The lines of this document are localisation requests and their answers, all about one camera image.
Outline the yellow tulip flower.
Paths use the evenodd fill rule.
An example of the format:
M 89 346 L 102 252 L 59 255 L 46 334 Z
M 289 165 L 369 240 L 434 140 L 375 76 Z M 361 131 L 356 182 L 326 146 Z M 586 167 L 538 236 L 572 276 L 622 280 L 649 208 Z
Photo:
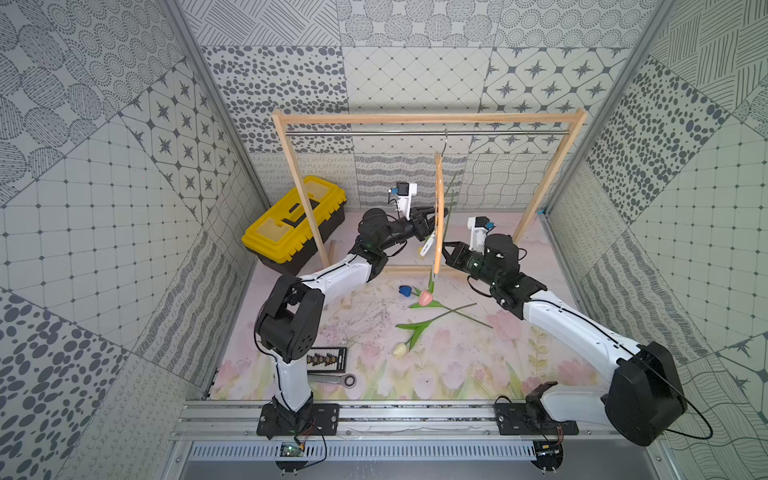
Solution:
M 454 173 L 450 182 L 445 187 L 444 191 L 444 215 L 443 215 L 443 223 L 442 223 L 442 235 L 443 238 L 447 235 L 447 228 L 450 221 L 450 215 L 453 208 L 453 205 L 455 204 L 455 197 L 456 193 L 454 191 L 454 183 L 457 177 L 457 173 Z

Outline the beige wavy clothes hanger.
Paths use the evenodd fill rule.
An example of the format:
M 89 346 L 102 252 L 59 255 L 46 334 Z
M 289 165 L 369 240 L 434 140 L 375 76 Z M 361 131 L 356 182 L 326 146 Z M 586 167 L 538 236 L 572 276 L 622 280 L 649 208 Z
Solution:
M 443 174 L 443 160 L 447 146 L 448 132 L 444 132 L 444 146 L 440 151 L 435 152 L 436 162 L 436 205 L 435 205 L 435 225 L 434 225 L 434 249 L 435 256 L 433 261 L 432 275 L 436 278 L 439 274 L 442 258 L 442 245 L 445 233 L 445 187 L 444 187 L 444 174 Z

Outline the pink tulip flower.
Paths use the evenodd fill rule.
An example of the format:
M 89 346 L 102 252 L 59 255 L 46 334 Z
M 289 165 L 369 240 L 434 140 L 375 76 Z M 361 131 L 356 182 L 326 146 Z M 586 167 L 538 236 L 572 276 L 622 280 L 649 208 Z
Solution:
M 435 275 L 433 271 L 429 272 L 428 283 L 425 289 L 418 289 L 410 286 L 413 293 L 410 297 L 415 298 L 415 302 L 409 306 L 410 309 L 420 308 L 443 308 L 444 305 L 435 298 Z

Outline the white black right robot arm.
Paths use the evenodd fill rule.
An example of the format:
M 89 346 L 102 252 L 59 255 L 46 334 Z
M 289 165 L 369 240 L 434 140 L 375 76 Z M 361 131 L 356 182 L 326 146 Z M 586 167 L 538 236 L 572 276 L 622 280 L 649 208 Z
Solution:
M 447 266 L 486 284 L 488 296 L 504 310 L 558 339 L 607 381 L 605 388 L 539 385 L 526 397 L 536 419 L 610 425 L 630 442 L 648 446 L 687 412 L 669 350 L 657 342 L 643 345 L 571 308 L 521 270 L 511 236 L 492 234 L 477 250 L 447 242 L 442 255 Z

